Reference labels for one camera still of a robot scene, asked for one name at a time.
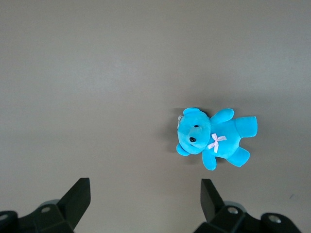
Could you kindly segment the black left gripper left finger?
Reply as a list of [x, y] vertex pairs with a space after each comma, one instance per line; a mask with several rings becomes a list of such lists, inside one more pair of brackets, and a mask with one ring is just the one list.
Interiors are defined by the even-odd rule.
[[59, 200], [42, 203], [30, 214], [1, 211], [2, 233], [73, 233], [90, 205], [90, 179], [80, 178]]

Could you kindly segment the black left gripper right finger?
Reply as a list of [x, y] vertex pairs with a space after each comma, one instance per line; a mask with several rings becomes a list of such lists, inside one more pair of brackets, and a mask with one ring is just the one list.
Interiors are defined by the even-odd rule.
[[196, 233], [299, 233], [299, 228], [286, 216], [264, 213], [260, 219], [250, 216], [241, 205], [224, 202], [212, 180], [202, 179], [201, 207], [206, 218]]

